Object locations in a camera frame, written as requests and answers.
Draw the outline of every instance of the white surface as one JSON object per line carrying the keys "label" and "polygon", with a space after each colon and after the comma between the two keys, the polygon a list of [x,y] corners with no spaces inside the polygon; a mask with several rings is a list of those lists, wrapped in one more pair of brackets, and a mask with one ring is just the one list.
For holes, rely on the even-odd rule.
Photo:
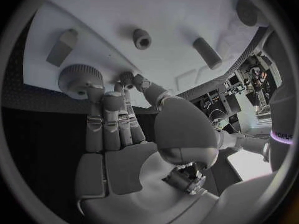
{"label": "white surface", "polygon": [[[179,94],[224,74],[252,40],[257,28],[238,20],[236,1],[50,0],[54,5],[46,3],[37,12],[28,34],[24,82],[59,91],[61,69],[83,63],[102,72],[107,90],[122,70],[131,70]],[[57,68],[46,57],[59,35],[70,28],[78,30],[79,42]],[[131,35],[136,28],[152,37],[149,49],[134,47]],[[210,70],[192,47],[199,36],[222,57],[220,68]],[[103,40],[115,50],[101,49]],[[136,90],[131,97],[133,105],[149,106]]]}
{"label": "white surface", "polygon": [[241,150],[227,159],[243,181],[272,173],[270,164],[264,162],[260,154]]}

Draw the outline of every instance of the purple light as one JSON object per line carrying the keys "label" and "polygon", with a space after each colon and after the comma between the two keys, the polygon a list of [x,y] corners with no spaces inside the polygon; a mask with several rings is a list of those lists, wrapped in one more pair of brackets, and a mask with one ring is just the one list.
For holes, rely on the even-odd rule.
{"label": "purple light", "polygon": [[271,130],[270,132],[270,136],[272,139],[274,139],[275,141],[279,142],[279,143],[284,143],[284,144],[288,144],[288,145],[292,145],[293,141],[292,140],[287,140],[287,139],[283,139],[283,138],[279,138],[277,137]]}

